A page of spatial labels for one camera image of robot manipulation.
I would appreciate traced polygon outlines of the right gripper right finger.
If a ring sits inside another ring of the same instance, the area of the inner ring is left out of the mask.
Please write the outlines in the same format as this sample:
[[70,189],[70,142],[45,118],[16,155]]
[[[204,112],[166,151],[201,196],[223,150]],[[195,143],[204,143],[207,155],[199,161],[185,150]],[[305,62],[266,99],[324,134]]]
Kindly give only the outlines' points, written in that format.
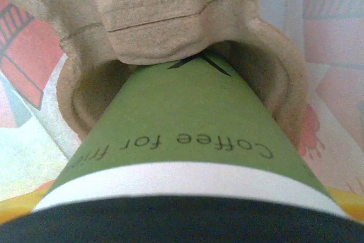
[[354,220],[363,220],[363,196],[325,186],[333,200]]

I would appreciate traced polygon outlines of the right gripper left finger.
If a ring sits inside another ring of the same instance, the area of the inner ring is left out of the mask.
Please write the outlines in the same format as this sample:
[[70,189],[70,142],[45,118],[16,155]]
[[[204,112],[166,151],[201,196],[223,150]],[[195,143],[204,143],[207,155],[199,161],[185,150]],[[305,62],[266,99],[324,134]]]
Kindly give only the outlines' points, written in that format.
[[31,213],[36,205],[45,196],[46,192],[46,190],[37,190],[1,201],[1,225]]

